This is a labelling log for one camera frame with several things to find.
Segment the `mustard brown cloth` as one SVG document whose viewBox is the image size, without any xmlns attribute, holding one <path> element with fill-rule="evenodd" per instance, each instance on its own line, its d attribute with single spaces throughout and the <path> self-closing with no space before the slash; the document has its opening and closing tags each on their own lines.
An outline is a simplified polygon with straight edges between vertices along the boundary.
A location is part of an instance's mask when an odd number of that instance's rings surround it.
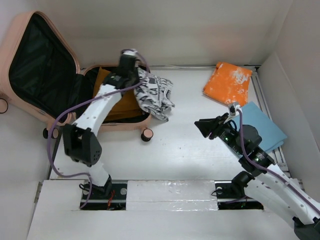
<svg viewBox="0 0 320 240">
<path fill-rule="evenodd" d="M 93 88 L 93 97 L 96 97 L 100 85 L 102 84 L 105 77 L 110 74 L 111 71 L 99 68 L 96 81 Z M 105 122 L 115 123 L 116 121 L 122 119 L 130 119 L 134 117 L 139 117 L 143 115 L 143 111 L 138 105 L 136 97 L 133 90 L 129 90 L 122 95 L 120 101 L 117 102 L 105 118 Z"/>
</svg>

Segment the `black white newspaper print cloth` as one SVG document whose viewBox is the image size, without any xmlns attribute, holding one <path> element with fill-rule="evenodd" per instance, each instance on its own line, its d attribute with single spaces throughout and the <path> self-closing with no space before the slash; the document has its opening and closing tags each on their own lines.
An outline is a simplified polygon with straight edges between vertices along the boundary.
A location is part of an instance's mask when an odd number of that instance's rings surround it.
<svg viewBox="0 0 320 240">
<path fill-rule="evenodd" d="M 133 92 L 139 107 L 158 120 L 168 122 L 168 112 L 175 107 L 171 101 L 174 84 L 169 79 L 148 73 L 140 67 L 138 68 L 138 76 L 141 85 Z"/>
</svg>

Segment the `orange white tie-dye cloth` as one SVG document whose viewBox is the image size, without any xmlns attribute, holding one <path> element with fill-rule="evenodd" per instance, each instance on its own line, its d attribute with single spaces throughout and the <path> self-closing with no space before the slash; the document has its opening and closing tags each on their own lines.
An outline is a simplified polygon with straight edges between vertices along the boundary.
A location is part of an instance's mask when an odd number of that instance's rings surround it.
<svg viewBox="0 0 320 240">
<path fill-rule="evenodd" d="M 253 71 L 227 62 L 218 62 L 203 87 L 203 94 L 221 104 L 248 103 L 248 91 Z"/>
</svg>

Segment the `light blue cloth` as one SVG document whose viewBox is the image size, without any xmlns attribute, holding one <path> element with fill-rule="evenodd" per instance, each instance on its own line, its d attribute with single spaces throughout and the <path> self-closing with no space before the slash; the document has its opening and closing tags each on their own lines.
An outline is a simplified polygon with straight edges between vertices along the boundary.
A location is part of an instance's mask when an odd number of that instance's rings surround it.
<svg viewBox="0 0 320 240">
<path fill-rule="evenodd" d="M 242 108 L 243 125 L 256 128 L 262 141 L 259 147 L 267 153 L 271 153 L 284 144 L 287 135 L 254 103 L 249 102 Z"/>
</svg>

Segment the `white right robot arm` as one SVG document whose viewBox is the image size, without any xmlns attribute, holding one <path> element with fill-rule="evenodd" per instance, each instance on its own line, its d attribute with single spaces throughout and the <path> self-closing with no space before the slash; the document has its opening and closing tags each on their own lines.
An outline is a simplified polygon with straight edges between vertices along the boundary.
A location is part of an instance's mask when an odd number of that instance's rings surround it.
<svg viewBox="0 0 320 240">
<path fill-rule="evenodd" d="M 320 238 L 320 204 L 308 196 L 289 178 L 259 144 L 262 141 L 257 129 L 251 125 L 237 127 L 228 114 L 195 121 L 204 138 L 221 139 L 239 156 L 243 171 L 226 186 L 216 187 L 218 198 L 258 201 L 272 210 L 293 228 L 300 240 Z"/>
</svg>

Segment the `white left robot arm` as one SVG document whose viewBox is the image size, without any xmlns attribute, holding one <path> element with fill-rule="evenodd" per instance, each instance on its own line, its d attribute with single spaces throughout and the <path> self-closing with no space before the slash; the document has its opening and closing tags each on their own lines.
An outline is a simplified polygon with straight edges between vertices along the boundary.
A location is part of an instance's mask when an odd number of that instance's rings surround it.
<svg viewBox="0 0 320 240">
<path fill-rule="evenodd" d="M 112 191 L 112 179 L 99 161 L 102 146 L 98 131 L 112 108 L 123 95 L 140 83 L 137 67 L 137 53 L 122 52 L 116 69 L 102 81 L 96 97 L 86 110 L 72 124 L 63 127 L 64 152 L 72 161 L 86 166 L 90 174 L 89 183 L 100 198 L 107 198 Z"/>
</svg>

